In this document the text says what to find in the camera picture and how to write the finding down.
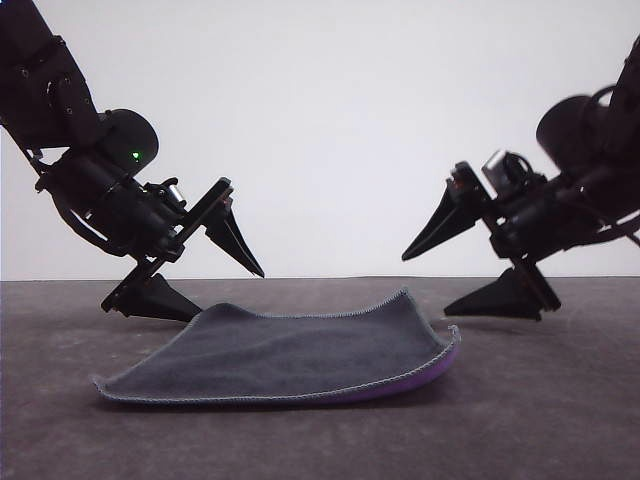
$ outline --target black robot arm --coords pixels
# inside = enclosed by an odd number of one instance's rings
[[[556,310],[560,300],[538,261],[620,237],[640,246],[640,38],[615,85],[561,101],[544,115],[536,137],[558,176],[547,180],[522,156],[500,150],[482,168],[496,191],[492,198],[468,163],[457,164],[436,212],[402,255],[421,255],[477,220],[487,225],[493,249],[513,267],[449,305],[448,315],[539,320],[540,310]]]
[[[31,0],[0,2],[0,123],[51,194],[62,219],[104,252],[130,255],[137,267],[105,299],[105,310],[188,321],[200,308],[157,270],[175,262],[200,227],[250,272],[264,272],[231,210],[221,178],[191,209],[176,178],[144,186],[135,180],[158,153],[153,127],[125,109],[98,113],[64,40],[53,35]],[[42,150],[66,147],[43,161]]]

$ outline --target gray table surface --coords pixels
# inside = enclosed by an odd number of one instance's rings
[[[442,317],[484,279],[190,280],[196,303],[359,309],[403,285],[460,355],[430,385],[331,408],[130,406],[98,396],[183,324],[104,314],[115,282],[2,284],[2,478],[640,478],[640,278],[552,279],[535,323]]]

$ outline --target microfiber towel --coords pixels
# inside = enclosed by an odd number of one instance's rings
[[[270,315],[215,305],[120,375],[95,378],[110,400],[149,404],[335,404],[420,387],[451,365],[444,341],[403,289],[356,312]]]

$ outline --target white backdrop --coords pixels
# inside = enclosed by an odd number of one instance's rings
[[[638,0],[38,1],[99,110],[160,138],[141,183],[180,178],[193,203],[220,176],[270,277],[497,275],[479,224],[407,263],[454,163],[497,148],[557,173],[545,111],[615,82]],[[132,261],[76,237],[3,132],[2,278],[120,279]],[[636,275],[624,240],[541,263],[548,275]],[[172,278],[249,276],[197,233]]]

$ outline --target gray cloth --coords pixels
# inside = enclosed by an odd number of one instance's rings
[[[407,290],[370,308],[268,315],[222,303],[124,373],[94,379],[108,399],[137,403],[346,403],[417,388],[453,361]]]

